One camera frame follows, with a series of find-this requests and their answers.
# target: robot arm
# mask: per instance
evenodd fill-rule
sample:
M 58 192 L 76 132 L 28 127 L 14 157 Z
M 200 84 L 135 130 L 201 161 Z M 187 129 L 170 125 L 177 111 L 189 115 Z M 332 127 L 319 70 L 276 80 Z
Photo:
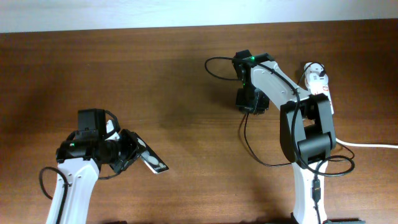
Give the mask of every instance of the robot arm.
M 312 169 L 315 169 L 320 161 L 330 155 L 336 144 L 328 98 L 324 95 L 312 95 L 309 91 L 300 88 L 283 73 L 277 62 L 268 54 L 252 56 L 248 50 L 245 50 L 238 52 L 235 58 L 255 62 L 250 64 L 233 61 L 238 78 L 243 81 L 243 88 L 238 90 L 236 99 L 239 109 L 245 113 L 261 114 L 268 109 L 271 100 L 280 110 L 280 144 L 294 170 L 296 200 L 292 218 L 297 223 L 317 224 L 318 214 L 314 209 L 313 199 L 317 194 L 320 196 L 319 217 L 321 222 L 324 222 L 327 219 L 323 204 L 324 177 L 319 176 L 318 185 L 313 185 L 314 173 L 306 169 L 297 159 L 292 149 L 291 134 L 295 135 L 301 156 Z M 271 68 L 271 71 L 256 65 L 259 63 Z M 298 90 L 301 110 L 296 119 L 295 133 L 291 133 L 290 128 L 297 98 L 291 87 L 273 74 L 273 70 Z M 303 118 L 313 119 L 315 124 L 304 127 Z M 324 172 L 326 167 L 327 162 L 319 168 L 319 171 Z
M 169 169 L 136 133 L 127 129 L 119 133 L 117 118 L 110 112 L 114 119 L 105 123 L 107 112 L 79 111 L 79 131 L 72 133 L 57 149 L 58 170 L 67 178 L 68 186 L 65 188 L 59 174 L 47 224 L 86 223 L 91 193 L 103 164 L 109 164 L 115 175 L 125 171 L 138 158 L 155 174 Z M 64 191 L 67 196 L 62 204 Z

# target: black cable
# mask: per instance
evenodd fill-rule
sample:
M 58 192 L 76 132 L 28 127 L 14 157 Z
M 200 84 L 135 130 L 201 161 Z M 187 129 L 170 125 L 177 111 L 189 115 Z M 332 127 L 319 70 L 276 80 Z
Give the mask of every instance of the black cable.
M 209 61 L 211 61 L 211 60 L 214 60 L 214 59 L 223 59 L 223 58 L 220 58 L 220 57 L 212 57 L 212 58 L 209 58 L 209 59 L 206 60 L 206 62 L 205 62 L 205 69 L 206 69 L 206 71 L 207 71 L 210 75 L 213 75 L 215 78 L 219 78 L 220 80 L 226 80 L 226 81 L 241 81 L 241 80 L 238 79 L 238 78 L 223 78 L 223 77 L 219 77 L 219 76 L 215 75 L 213 72 L 209 71 L 209 69 L 207 68 L 207 62 L 209 62 Z
M 255 61 L 248 61 L 248 60 L 244 60 L 244 59 L 240 59 L 240 58 L 212 57 L 212 58 L 209 58 L 208 60 L 206 60 L 205 65 L 206 65 L 206 63 L 208 61 L 214 60 L 214 59 L 231 60 L 232 62 L 239 62 L 239 63 L 246 63 L 248 65 L 260 66 L 260 67 L 265 68 L 266 70 L 270 71 L 271 74 L 275 74 L 277 77 L 279 77 L 283 82 L 285 82 L 290 87 L 290 89 L 293 91 L 293 94 L 296 96 L 296 99 L 297 99 L 296 107 L 295 107 L 294 113 L 293 113 L 292 127 L 291 127 L 291 130 L 290 130 L 290 133 L 292 133 L 293 150 L 295 152 L 295 155 L 296 155 L 297 159 L 300 161 L 301 165 L 304 166 L 304 168 L 308 169 L 309 171 L 313 172 L 314 174 L 323 175 L 325 177 L 338 177 L 338 176 L 341 176 L 341 175 L 349 174 L 350 172 L 352 172 L 354 170 L 354 168 L 355 168 L 354 161 L 352 159 L 346 157 L 346 156 L 338 156 L 338 157 L 349 161 L 351 163 L 351 167 L 348 170 L 346 170 L 346 171 L 337 172 L 337 173 L 322 173 L 322 172 L 316 171 L 316 170 L 312 169 L 311 167 L 309 167 L 309 165 L 304 161 L 304 159 L 301 157 L 299 149 L 297 149 L 297 145 L 295 143 L 295 121 L 297 119 L 297 113 L 299 112 L 299 108 L 300 108 L 300 95 L 299 95 L 297 89 L 288 80 L 286 80 L 286 78 L 284 78 L 281 74 L 279 74 L 274 69 L 272 69 L 272 68 L 270 68 L 268 66 L 265 66 L 265 65 L 263 65 L 261 63 L 257 63 Z M 330 159 L 333 159 L 333 158 L 336 158 L 336 156 L 327 157 L 322 162 L 329 161 Z
M 244 135 L 244 140 L 246 141 L 246 144 L 248 145 L 248 148 L 249 148 L 249 150 L 250 150 L 250 152 L 251 152 L 251 154 L 253 155 L 253 158 L 257 161 L 257 162 L 259 162 L 260 164 L 262 164 L 262 165 L 264 165 L 264 166 L 267 166 L 267 167 L 282 167 L 282 166 L 288 166 L 288 165 L 291 165 L 291 163 L 285 163 L 285 164 L 266 164 L 265 162 L 262 162 L 257 156 L 256 156 L 256 154 L 254 153 L 254 151 L 251 149 L 251 147 L 250 147 L 250 145 L 249 145 L 249 142 L 248 142 L 248 139 L 247 139 L 247 137 L 246 137 L 246 126 L 248 125 L 248 117 L 249 117 L 249 114 L 245 114 L 245 116 L 246 116 L 246 121 L 244 122 L 244 128 L 243 128 L 243 135 Z
M 119 174 L 121 174 L 121 172 L 118 174 L 109 175 L 107 177 L 99 177 L 98 180 L 109 180 L 110 178 L 117 177 Z
M 65 176 L 65 174 L 63 174 L 60 170 L 58 170 L 57 168 L 54 168 L 54 167 L 44 167 L 42 170 L 40 170 L 40 173 L 39 173 L 40 188 L 42 189 L 43 194 L 46 197 L 48 197 L 50 200 L 52 200 L 52 197 L 47 193 L 47 191 L 44 188 L 44 184 L 43 184 L 43 173 L 45 170 L 52 170 L 52 171 L 56 172 L 57 174 L 59 174 L 63 179 L 63 195 L 62 195 L 60 210 L 58 211 L 58 218 L 57 218 L 57 222 L 56 222 L 56 224 L 59 224 L 61 222 L 63 207 L 64 207 L 65 201 L 67 199 L 68 187 L 69 187 L 68 179 Z
M 351 149 L 349 149 L 347 146 L 345 146 L 343 144 L 340 144 L 340 143 L 337 143 L 337 144 L 339 144 L 341 147 L 345 148 L 348 152 L 351 153 L 352 156 L 350 157 L 350 159 L 354 159 L 355 158 L 355 153 Z M 332 159 L 332 160 L 329 160 L 329 162 L 343 162 L 343 161 L 347 161 L 347 160 L 346 159 L 337 159 L 337 160 Z
M 319 224 L 322 224 L 322 222 L 321 222 L 321 215 L 319 214 L 318 203 L 315 202 L 314 208 L 315 208 L 315 211 L 317 211 L 318 223 L 319 223 Z
M 300 79 L 299 79 L 298 82 L 297 82 L 298 85 L 299 85 L 299 84 L 301 83 L 301 81 L 303 80 L 303 78 L 304 78 L 304 76 L 305 76 L 305 72 L 307 71 L 307 69 L 308 69 L 311 65 L 316 64 L 316 63 L 319 64 L 319 65 L 323 68 L 323 72 L 326 73 L 325 68 L 324 68 L 324 66 L 323 66 L 321 63 L 319 63 L 319 62 L 311 62 L 311 63 L 304 69 L 303 75 L 300 77 Z
M 75 137 L 75 135 L 76 135 L 76 132 L 75 132 L 75 131 L 73 131 L 72 133 L 70 133 L 70 134 L 68 135 L 68 137 L 67 137 L 67 141 L 72 141 L 73 138 Z

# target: white cable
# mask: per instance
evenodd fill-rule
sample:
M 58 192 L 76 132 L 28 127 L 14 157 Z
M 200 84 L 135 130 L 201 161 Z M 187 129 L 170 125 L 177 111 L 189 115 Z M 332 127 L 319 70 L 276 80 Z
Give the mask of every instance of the white cable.
M 353 147 L 385 147 L 390 149 L 398 149 L 398 146 L 395 145 L 388 145 L 388 144 L 357 144 L 357 143 L 349 143 L 344 142 L 338 138 L 336 138 L 336 142 L 343 144 L 345 146 L 353 146 Z

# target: black connector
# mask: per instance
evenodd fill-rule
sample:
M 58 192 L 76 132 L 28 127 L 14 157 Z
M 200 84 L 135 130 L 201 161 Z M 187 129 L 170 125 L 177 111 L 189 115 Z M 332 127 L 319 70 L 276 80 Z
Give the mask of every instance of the black connector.
M 321 200 L 321 182 L 318 178 L 314 178 L 312 181 L 312 199 L 315 203 Z

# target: black bracket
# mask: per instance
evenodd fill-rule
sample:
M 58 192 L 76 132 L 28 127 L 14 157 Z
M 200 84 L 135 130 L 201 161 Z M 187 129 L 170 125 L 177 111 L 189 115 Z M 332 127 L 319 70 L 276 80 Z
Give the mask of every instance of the black bracket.
M 292 101 L 280 106 L 280 145 L 290 162 L 296 162 L 305 169 L 293 149 L 291 129 L 295 107 L 296 103 Z M 304 118 L 313 120 L 314 124 L 304 127 Z M 336 146 L 336 135 L 327 96 L 310 95 L 309 99 L 300 102 L 294 133 L 294 144 L 306 164 L 330 156 L 330 151 Z
M 249 50 L 236 52 L 234 58 L 248 61 L 247 63 L 237 62 L 236 60 L 232 61 L 238 79 L 243 82 L 243 88 L 238 89 L 235 105 L 243 113 L 263 114 L 265 110 L 268 110 L 269 98 L 263 91 L 251 83 L 250 70 L 255 65 L 255 63 L 251 62 L 274 61 L 274 58 L 267 53 L 252 56 Z

